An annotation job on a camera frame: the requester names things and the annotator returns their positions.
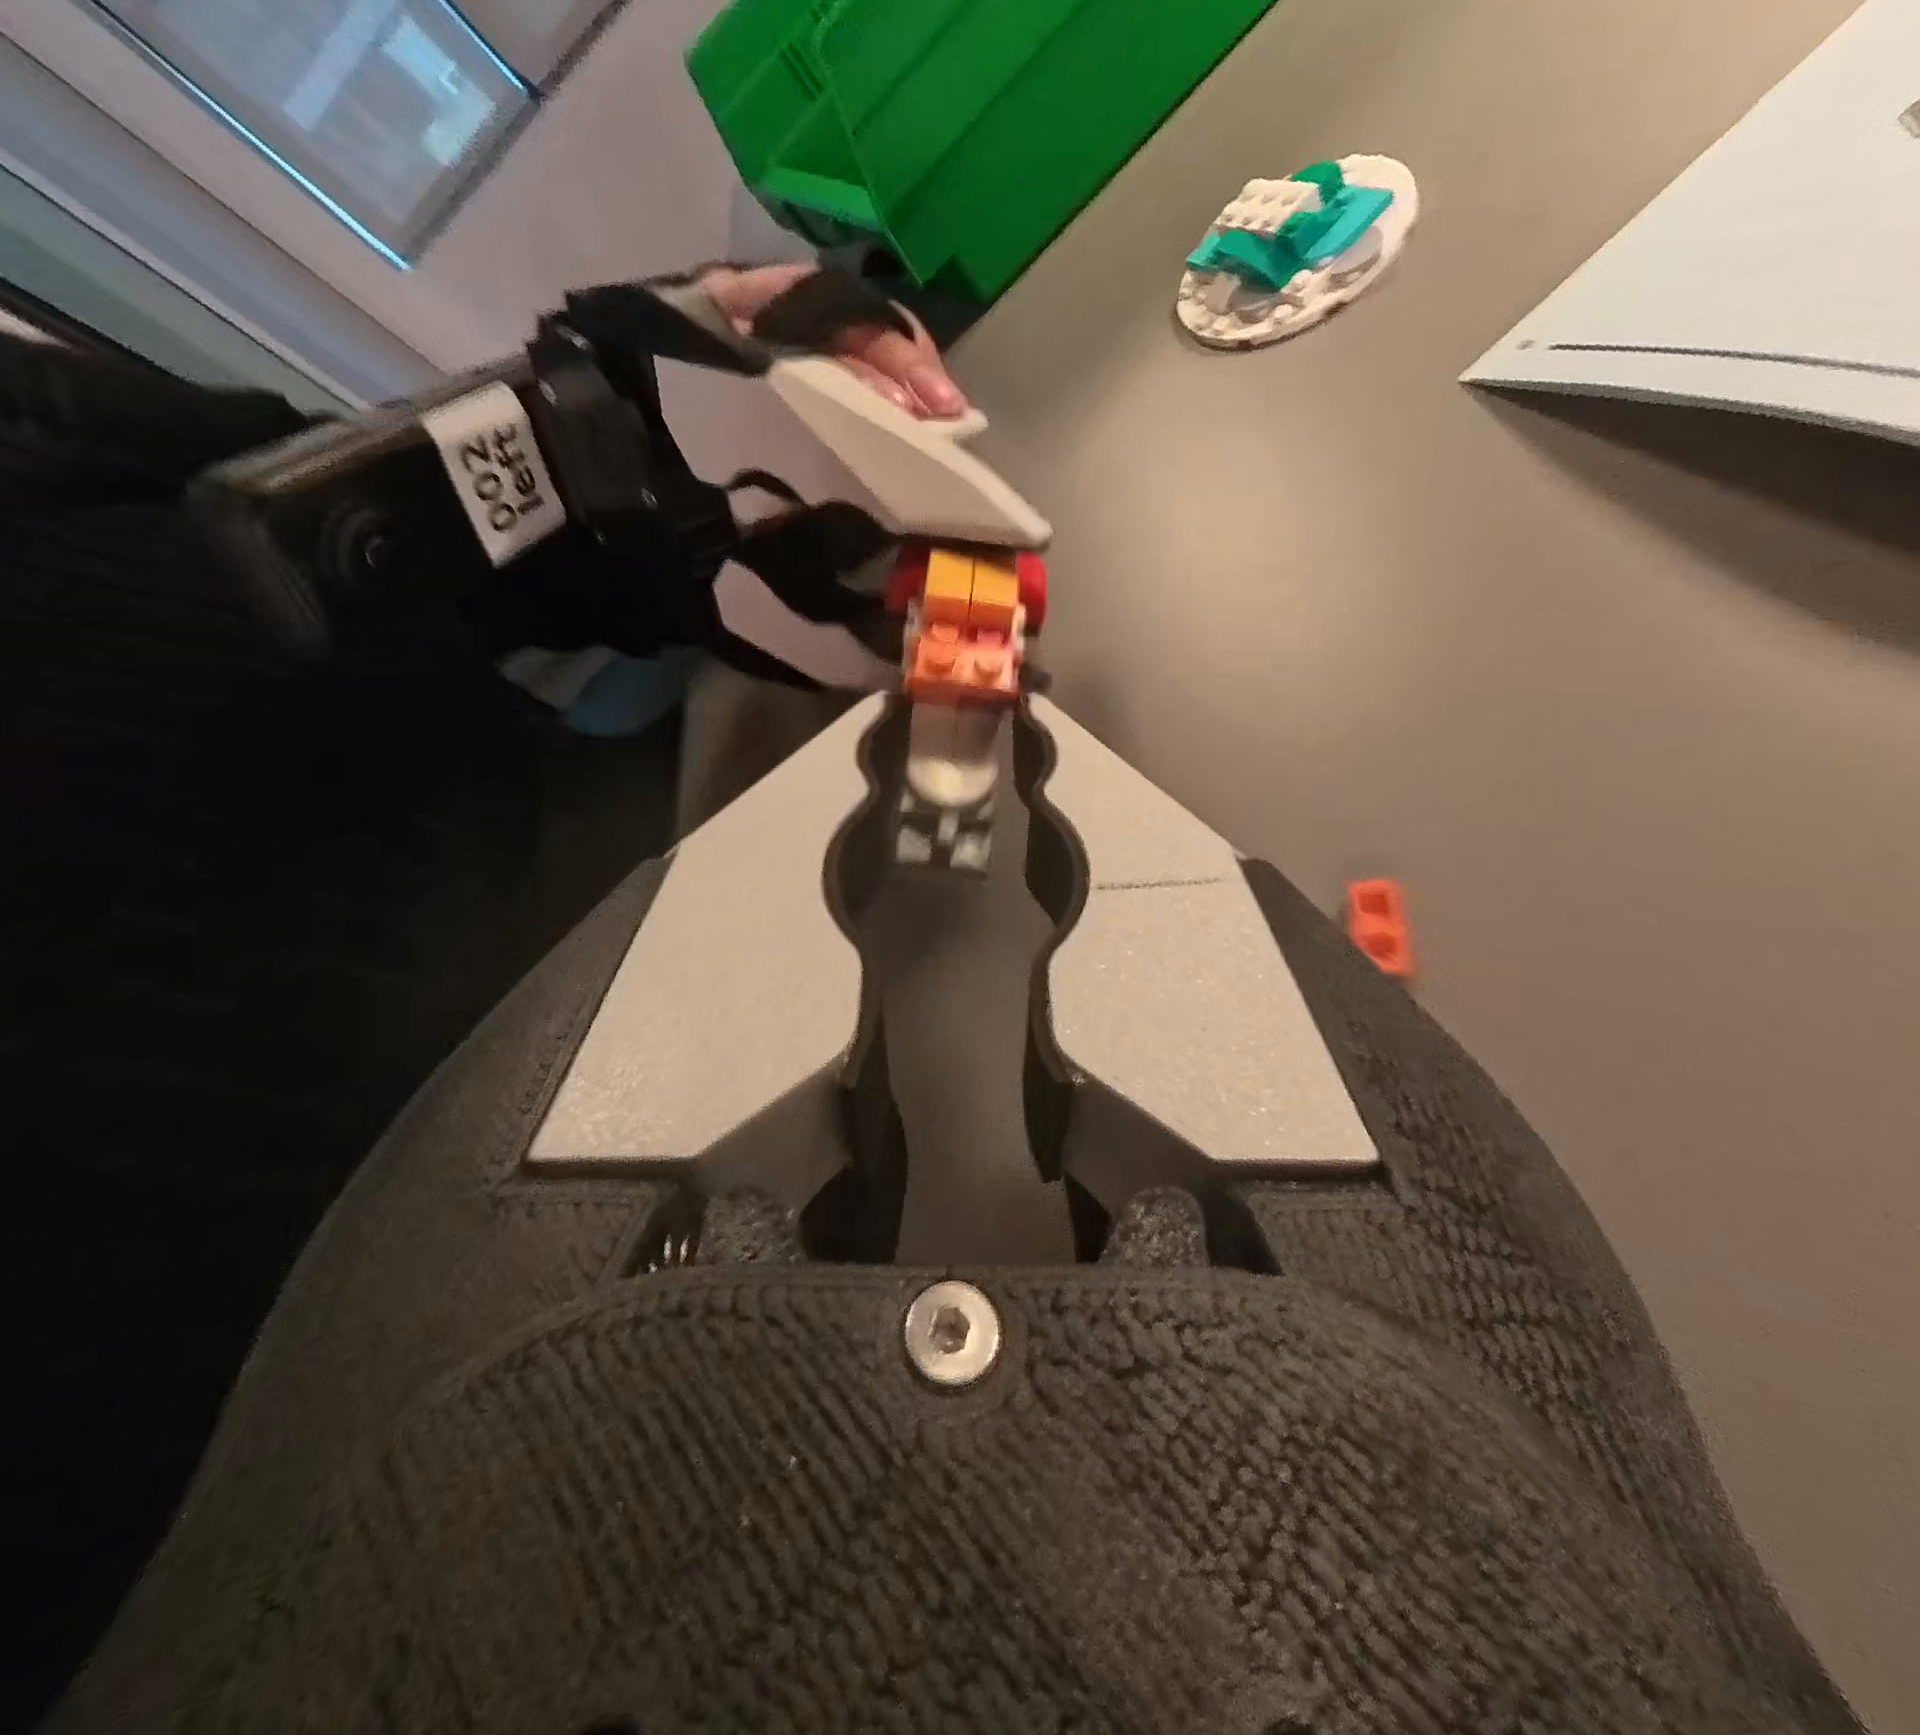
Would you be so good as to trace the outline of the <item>small red-orange lego brick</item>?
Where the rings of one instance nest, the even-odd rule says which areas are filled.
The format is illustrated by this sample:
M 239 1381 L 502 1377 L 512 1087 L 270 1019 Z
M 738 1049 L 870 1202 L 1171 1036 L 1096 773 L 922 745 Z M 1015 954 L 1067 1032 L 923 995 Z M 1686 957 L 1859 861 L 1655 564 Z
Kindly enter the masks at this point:
M 1406 888 L 1391 876 L 1367 876 L 1347 884 L 1343 928 L 1353 946 L 1385 977 L 1412 983 L 1420 974 L 1415 928 Z

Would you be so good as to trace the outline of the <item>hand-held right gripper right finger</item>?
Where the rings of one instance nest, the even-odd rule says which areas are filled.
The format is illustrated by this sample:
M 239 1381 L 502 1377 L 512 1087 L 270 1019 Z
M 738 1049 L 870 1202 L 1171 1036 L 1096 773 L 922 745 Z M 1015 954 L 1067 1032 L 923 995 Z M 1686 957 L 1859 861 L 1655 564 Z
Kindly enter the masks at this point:
M 1033 832 L 1067 849 L 1039 1046 L 1070 1181 L 1372 1177 L 1379 1150 L 1233 842 L 1056 701 Z

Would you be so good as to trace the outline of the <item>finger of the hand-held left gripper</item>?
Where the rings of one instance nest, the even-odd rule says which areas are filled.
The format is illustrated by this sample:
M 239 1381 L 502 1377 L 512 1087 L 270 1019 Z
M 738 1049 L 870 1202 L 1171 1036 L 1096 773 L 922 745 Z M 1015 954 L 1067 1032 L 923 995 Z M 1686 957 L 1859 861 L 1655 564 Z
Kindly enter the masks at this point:
M 808 508 L 846 505 L 897 538 L 940 547 L 1044 553 L 1053 545 L 1047 519 L 957 429 L 905 411 L 837 359 L 778 359 L 771 394 L 812 447 L 776 474 Z

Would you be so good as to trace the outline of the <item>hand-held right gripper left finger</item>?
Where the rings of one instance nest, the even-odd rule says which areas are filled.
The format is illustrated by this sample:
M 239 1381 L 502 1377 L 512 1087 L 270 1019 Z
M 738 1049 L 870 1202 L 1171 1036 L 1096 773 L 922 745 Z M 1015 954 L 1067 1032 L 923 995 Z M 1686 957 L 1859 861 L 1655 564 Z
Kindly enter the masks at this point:
M 667 861 L 528 1150 L 547 1175 L 830 1181 L 861 964 L 828 854 L 867 805 L 870 694 Z

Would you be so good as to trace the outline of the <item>open instruction booklet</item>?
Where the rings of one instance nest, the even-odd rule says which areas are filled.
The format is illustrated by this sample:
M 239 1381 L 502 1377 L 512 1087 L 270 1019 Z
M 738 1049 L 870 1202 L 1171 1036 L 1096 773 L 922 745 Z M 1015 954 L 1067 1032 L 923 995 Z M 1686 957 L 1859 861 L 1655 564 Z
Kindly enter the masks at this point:
M 1864 0 L 1462 374 L 1918 445 L 1918 0 Z

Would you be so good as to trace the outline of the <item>green plastic bin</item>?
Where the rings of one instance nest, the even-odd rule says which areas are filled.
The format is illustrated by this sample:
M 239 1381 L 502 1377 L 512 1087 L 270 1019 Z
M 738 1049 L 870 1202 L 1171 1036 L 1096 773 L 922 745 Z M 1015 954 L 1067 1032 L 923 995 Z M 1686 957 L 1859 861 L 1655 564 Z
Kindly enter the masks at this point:
M 684 57 L 819 247 L 991 308 L 1277 0 L 730 0 Z

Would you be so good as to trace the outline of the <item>white round lego model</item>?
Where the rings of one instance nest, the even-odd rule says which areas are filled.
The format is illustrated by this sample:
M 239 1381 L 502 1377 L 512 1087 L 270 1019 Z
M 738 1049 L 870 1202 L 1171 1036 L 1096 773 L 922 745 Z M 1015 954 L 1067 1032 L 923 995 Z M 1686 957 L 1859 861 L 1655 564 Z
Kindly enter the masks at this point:
M 1358 304 L 1406 253 L 1415 171 L 1379 154 L 1247 181 L 1182 262 L 1175 323 L 1209 353 L 1260 353 Z

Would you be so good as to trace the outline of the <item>multicoloured lego model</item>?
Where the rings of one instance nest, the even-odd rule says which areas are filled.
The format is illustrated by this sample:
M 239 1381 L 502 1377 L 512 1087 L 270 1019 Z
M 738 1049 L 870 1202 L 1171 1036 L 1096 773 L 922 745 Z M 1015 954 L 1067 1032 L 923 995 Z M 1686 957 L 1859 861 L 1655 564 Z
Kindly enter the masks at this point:
M 897 861 L 982 876 L 994 854 L 1002 747 L 1047 616 L 1033 549 L 901 549 L 885 590 L 901 616 L 906 749 Z

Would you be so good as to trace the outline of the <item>person's left hand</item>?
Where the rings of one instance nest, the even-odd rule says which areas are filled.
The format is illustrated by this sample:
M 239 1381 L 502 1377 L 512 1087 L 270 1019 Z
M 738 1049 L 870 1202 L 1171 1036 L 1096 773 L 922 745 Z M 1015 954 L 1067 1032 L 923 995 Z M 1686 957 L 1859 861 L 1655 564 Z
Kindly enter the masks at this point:
M 763 309 L 780 301 L 791 288 L 816 278 L 814 262 L 787 264 L 704 264 L 695 270 L 695 285 L 707 298 L 726 314 L 738 336 L 752 336 Z M 960 421 L 970 414 L 970 397 L 951 380 L 940 349 L 922 321 L 861 321 L 847 323 L 830 338 L 830 349 L 846 369 L 885 401 L 922 421 Z

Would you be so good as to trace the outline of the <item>person's left forearm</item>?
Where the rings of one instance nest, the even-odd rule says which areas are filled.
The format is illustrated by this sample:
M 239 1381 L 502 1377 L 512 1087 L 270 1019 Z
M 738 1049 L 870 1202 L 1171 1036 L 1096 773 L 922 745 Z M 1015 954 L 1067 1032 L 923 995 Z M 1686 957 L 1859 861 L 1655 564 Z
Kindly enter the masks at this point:
M 190 514 L 221 461 L 308 429 L 276 390 L 212 387 L 115 353 L 4 336 L 4 860 L 227 852 L 294 804 L 349 816 L 397 783 L 400 742 L 453 694 L 425 652 L 303 664 Z

